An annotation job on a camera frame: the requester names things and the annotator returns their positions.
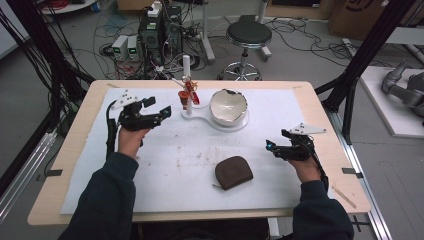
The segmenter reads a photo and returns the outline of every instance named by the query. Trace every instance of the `stool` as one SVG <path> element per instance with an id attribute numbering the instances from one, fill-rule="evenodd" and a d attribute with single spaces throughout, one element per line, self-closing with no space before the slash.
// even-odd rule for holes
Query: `stool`
<path id="1" fill-rule="evenodd" d="M 227 29 L 227 39 L 232 44 L 244 48 L 240 62 L 231 63 L 221 74 L 218 80 L 262 80 L 259 69 L 250 63 L 247 63 L 247 50 L 260 49 L 268 45 L 271 41 L 272 33 L 265 25 L 256 21 L 238 21 L 232 23 Z"/>

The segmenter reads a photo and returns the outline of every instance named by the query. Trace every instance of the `hand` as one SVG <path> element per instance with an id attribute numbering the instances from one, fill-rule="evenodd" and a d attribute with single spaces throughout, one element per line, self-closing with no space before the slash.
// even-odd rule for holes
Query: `hand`
<path id="1" fill-rule="evenodd" d="M 133 132 L 121 127 L 118 137 L 118 152 L 136 159 L 141 140 L 149 131 L 150 129 L 141 129 Z"/>
<path id="2" fill-rule="evenodd" d="M 321 174 L 318 170 L 318 166 L 312 157 L 309 157 L 305 161 L 288 161 L 295 169 L 297 177 L 300 182 L 309 182 L 314 180 L 321 180 Z"/>

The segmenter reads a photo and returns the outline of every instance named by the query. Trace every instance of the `white bowl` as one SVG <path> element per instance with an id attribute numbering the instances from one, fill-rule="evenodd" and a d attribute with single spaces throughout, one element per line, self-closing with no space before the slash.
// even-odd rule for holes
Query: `white bowl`
<path id="1" fill-rule="evenodd" d="M 247 101 L 243 94 L 228 89 L 214 93 L 209 106 L 213 120 L 227 127 L 241 123 L 247 114 Z"/>

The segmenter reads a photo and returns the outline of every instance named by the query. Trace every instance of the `gray robot arm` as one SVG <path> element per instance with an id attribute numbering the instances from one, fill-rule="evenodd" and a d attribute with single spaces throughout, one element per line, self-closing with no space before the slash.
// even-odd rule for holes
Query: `gray robot arm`
<path id="1" fill-rule="evenodd" d="M 399 98 L 403 104 L 411 107 L 417 115 L 424 117 L 424 91 L 422 90 L 424 89 L 424 73 L 412 75 L 406 89 L 396 85 L 406 68 L 410 67 L 403 62 L 389 72 L 383 79 L 381 90 Z"/>

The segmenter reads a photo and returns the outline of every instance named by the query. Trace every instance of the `brown sponge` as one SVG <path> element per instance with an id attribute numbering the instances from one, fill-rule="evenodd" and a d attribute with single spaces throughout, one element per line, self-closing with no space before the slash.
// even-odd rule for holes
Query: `brown sponge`
<path id="1" fill-rule="evenodd" d="M 215 176 L 224 190 L 253 179 L 249 164 L 240 156 L 230 157 L 218 163 L 215 168 Z"/>

